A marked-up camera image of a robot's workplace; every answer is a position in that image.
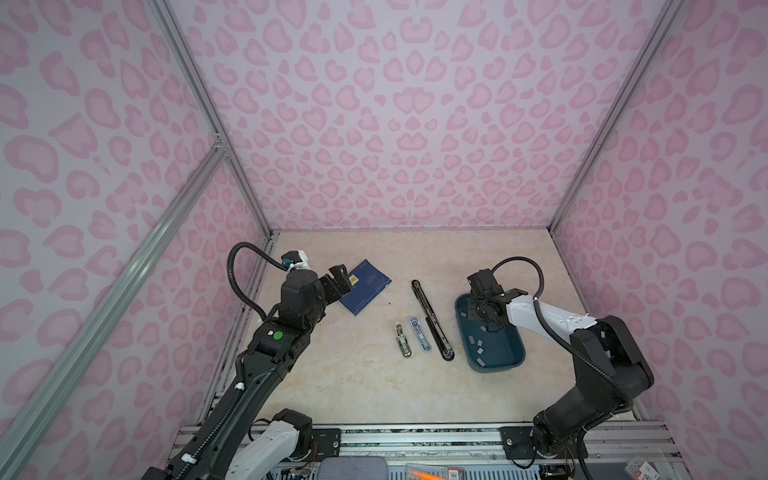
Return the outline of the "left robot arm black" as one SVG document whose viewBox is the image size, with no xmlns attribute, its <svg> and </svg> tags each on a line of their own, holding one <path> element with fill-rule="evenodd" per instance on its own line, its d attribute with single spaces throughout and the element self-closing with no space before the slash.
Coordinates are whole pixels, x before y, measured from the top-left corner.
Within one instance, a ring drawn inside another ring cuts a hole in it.
<svg viewBox="0 0 768 480">
<path fill-rule="evenodd" d="M 270 311 L 250 299 L 236 280 L 234 263 L 243 249 L 286 274 L 280 300 Z M 263 479 L 282 461 L 301 461 L 312 453 L 312 420 L 293 410 L 275 415 L 249 445 L 242 442 L 266 400 L 309 346 L 327 306 L 351 291 L 347 268 L 335 265 L 320 276 L 302 251 L 275 260 L 256 245 L 240 242 L 229 252 L 227 275 L 236 296 L 262 323 L 236 356 L 235 377 L 212 413 L 166 466 L 148 468 L 146 479 Z"/>
</svg>

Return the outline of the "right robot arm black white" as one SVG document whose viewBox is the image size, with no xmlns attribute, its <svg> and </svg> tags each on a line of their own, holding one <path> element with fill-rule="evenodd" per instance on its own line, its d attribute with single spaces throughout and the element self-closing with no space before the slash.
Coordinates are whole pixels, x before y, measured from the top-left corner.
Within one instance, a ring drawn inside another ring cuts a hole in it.
<svg viewBox="0 0 768 480">
<path fill-rule="evenodd" d="M 497 281 L 496 270 L 512 262 L 534 268 L 534 293 L 506 290 Z M 532 420 L 529 444 L 536 454 L 553 458 L 569 449 L 582 457 L 586 433 L 632 410 L 634 400 L 654 385 L 651 368 L 626 323 L 612 315 L 596 318 L 544 303 L 544 274 L 534 260 L 508 257 L 470 275 L 468 283 L 469 311 L 478 320 L 547 337 L 573 359 L 575 385 Z"/>
</svg>

